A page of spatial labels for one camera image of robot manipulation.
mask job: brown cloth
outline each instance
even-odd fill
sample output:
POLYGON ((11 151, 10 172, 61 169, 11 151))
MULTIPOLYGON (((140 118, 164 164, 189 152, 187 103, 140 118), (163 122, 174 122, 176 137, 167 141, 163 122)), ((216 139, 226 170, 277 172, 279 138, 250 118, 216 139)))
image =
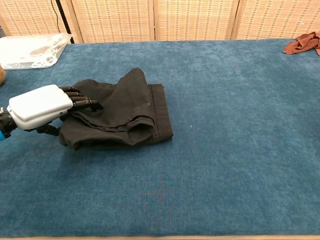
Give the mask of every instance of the brown cloth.
POLYGON ((62 145, 75 150, 84 146, 119 149, 173 137, 164 87, 147 84, 141 69, 132 69, 117 84, 87 79, 74 87, 104 109, 87 108, 68 115, 59 132, 62 145))
POLYGON ((285 54, 298 54, 315 49, 320 56, 320 32, 302 34, 290 42, 283 50, 285 54))

